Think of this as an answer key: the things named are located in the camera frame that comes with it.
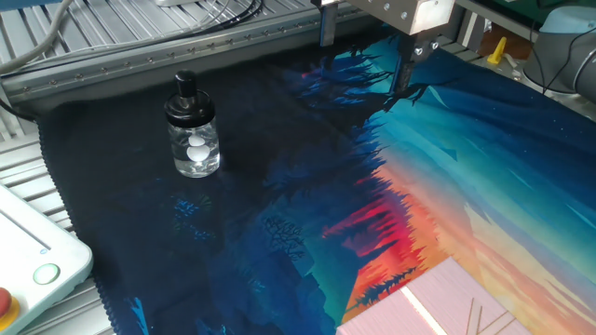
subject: white pill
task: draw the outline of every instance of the white pill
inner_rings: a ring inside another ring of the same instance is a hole
[[[199,146],[205,144],[205,140],[198,135],[191,135],[191,137],[188,138],[188,144],[191,146]]]
[[[202,162],[209,157],[209,147],[207,145],[201,145],[197,147],[189,147],[186,149],[188,158],[193,162]]]

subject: yellow object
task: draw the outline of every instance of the yellow object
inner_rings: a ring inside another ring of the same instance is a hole
[[[496,49],[494,50],[493,54],[491,56],[488,57],[488,62],[490,62],[491,64],[494,65],[498,65],[501,62],[501,59],[503,58],[503,51],[505,51],[505,44],[507,43],[507,38],[506,37],[502,37],[501,40],[499,41],[499,45],[496,46]]]
[[[15,320],[17,319],[17,316],[19,316],[19,312],[19,301],[17,300],[17,298],[12,297],[12,302],[10,303],[10,308],[8,309],[8,312],[4,316],[0,317],[0,331],[12,325],[12,323],[15,322]]]

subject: landscape print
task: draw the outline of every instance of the landscape print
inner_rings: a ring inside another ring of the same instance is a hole
[[[375,36],[202,74],[206,179],[155,160],[152,131],[94,153],[144,164],[78,212],[119,334],[333,335],[449,257],[531,332],[596,333],[594,124],[440,50],[390,94],[400,39]],[[150,93],[129,99],[161,120]]]

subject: black lid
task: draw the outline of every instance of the black lid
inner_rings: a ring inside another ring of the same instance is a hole
[[[182,70],[176,73],[178,93],[166,102],[168,122],[175,127],[201,127],[215,117],[210,96],[196,89],[195,73]]]

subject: clear glass bottle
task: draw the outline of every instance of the clear glass bottle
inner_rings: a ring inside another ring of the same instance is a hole
[[[207,93],[196,89],[195,73],[176,74],[178,93],[166,102],[169,141],[174,164],[186,177],[207,177],[220,166],[215,107]]]

